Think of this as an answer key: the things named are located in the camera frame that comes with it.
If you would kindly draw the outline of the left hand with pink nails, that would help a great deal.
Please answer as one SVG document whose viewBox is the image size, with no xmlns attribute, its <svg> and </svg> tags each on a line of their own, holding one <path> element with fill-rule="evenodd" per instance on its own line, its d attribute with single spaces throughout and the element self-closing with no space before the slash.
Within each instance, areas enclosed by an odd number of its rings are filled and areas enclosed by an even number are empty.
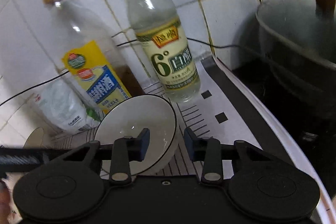
<svg viewBox="0 0 336 224">
<path fill-rule="evenodd" d="M 15 213 L 11 205 L 11 197 L 6 183 L 1 180 L 0 185 L 0 221 L 1 224 L 14 223 Z"/>
</svg>

